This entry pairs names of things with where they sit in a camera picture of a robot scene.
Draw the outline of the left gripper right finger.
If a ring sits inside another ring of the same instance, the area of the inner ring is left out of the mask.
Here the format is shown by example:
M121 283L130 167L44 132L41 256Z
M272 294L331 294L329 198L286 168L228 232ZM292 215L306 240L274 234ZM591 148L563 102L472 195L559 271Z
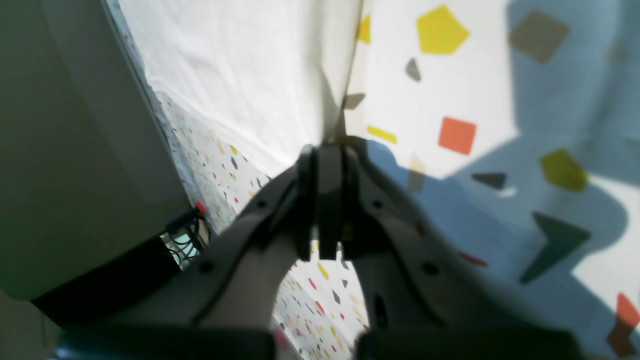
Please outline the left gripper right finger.
M356 360L583 360L571 333L535 325L482 289L360 137L342 141L352 239L371 324Z

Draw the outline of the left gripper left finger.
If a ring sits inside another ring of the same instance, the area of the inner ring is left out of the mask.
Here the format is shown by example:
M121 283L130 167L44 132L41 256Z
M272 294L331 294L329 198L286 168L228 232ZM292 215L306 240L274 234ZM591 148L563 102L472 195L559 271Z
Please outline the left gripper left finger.
M100 325L64 331L60 360L275 360L274 301L310 255L317 150L268 182L185 271Z

